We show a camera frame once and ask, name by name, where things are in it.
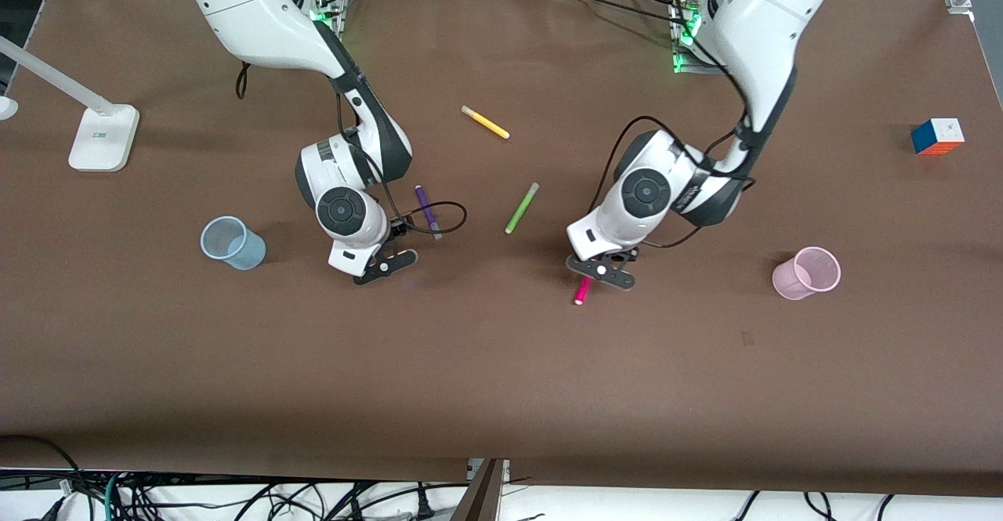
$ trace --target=green marker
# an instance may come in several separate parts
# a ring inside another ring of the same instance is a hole
[[[509,225],[505,226],[506,235],[512,235],[512,232],[516,230],[516,226],[519,225],[519,220],[523,218],[523,214],[525,214],[527,208],[530,207],[530,202],[533,202],[533,197],[537,196],[538,190],[540,190],[540,185],[533,183],[533,186],[530,187],[530,192],[527,192],[526,198],[523,198],[523,203],[516,209],[516,214],[512,216],[511,220],[509,220]]]

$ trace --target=white lamp base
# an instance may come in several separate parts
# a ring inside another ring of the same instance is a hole
[[[116,103],[115,107],[117,111],[111,115],[100,115],[89,107],[84,110],[69,152],[70,167],[113,173],[125,166],[139,111],[127,103]]]

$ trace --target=cube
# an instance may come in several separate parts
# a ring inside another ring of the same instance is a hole
[[[934,117],[913,129],[918,155],[943,155],[965,143],[961,123],[955,117]]]

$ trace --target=white robotic arm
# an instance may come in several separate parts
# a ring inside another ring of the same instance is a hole
[[[196,1],[237,58],[322,72],[355,109],[357,126],[305,147],[296,164],[303,199],[333,239],[328,263],[365,283],[416,261],[413,251],[399,257],[380,254],[391,239],[390,225],[379,204],[363,192],[404,175],[411,162],[410,142],[337,35],[323,21],[308,17],[323,11],[327,0]]]
[[[793,89],[801,32],[822,2],[695,1],[684,18],[691,32],[680,40],[704,62],[727,69],[745,111],[720,161],[683,144],[667,127],[639,136],[617,165],[616,182],[603,203],[568,226],[575,249],[568,267],[623,289],[634,280],[616,263],[633,260],[637,245],[669,211],[704,227],[735,209]]]

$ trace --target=pink cup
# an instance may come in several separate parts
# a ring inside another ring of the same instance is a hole
[[[827,292],[840,283],[840,262],[821,247],[804,247],[773,270],[773,287],[790,300]]]

